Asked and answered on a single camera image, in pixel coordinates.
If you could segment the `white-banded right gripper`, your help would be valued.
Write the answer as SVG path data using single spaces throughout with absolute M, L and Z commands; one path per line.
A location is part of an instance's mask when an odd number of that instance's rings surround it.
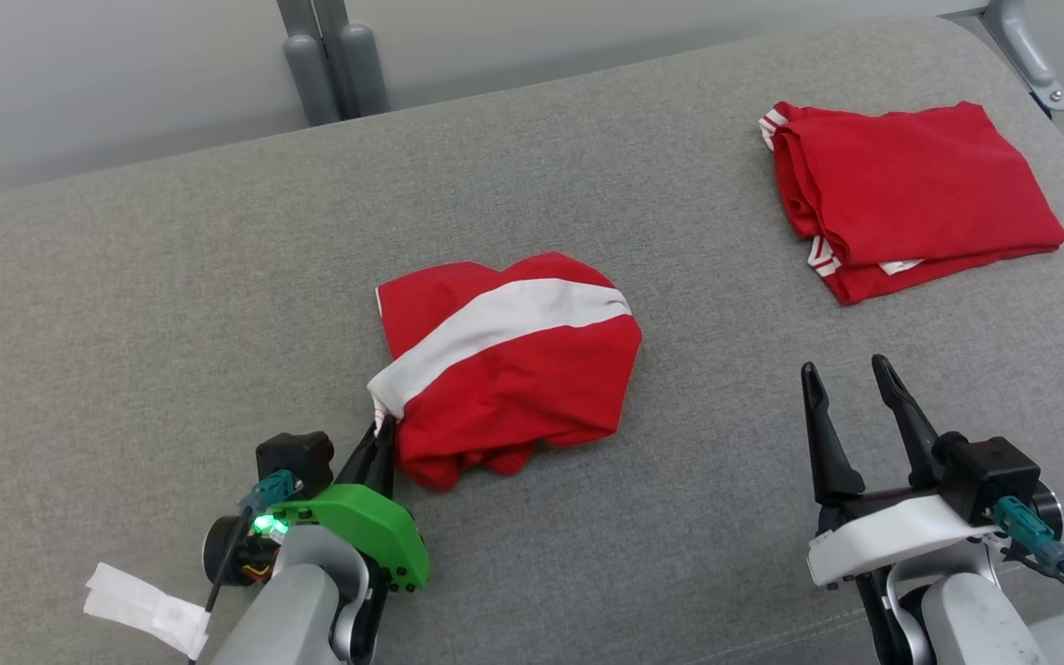
M 890 359 L 874 355 L 871 369 L 883 404 L 898 423 L 911 463 L 908 483 L 916 491 L 937 487 L 942 466 L 932 452 L 937 431 Z M 937 495 L 904 498 L 872 514 L 846 518 L 845 506 L 837 502 L 862 496 L 865 481 L 853 470 L 839 445 L 839 435 L 828 412 L 828 393 L 814 362 L 802 365 L 801 384 L 812 491 L 816 504 L 822 506 L 807 555 L 807 568 L 816 586 L 837 584 L 846 577 L 870 573 L 919 556 L 935 562 L 941 551 L 970 538 L 976 546 L 984 546 L 981 538 L 993 533 L 992 527 L 964 521 Z

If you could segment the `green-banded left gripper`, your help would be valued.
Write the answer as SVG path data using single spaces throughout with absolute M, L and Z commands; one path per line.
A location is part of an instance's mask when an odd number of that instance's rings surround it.
M 396 417 L 371 423 L 343 464 L 338 483 L 307 500 L 278 502 L 266 511 L 290 531 L 316 525 L 346 541 L 388 571 L 402 589 L 423 589 L 430 556 L 417 522 L 393 501 L 395 492 Z

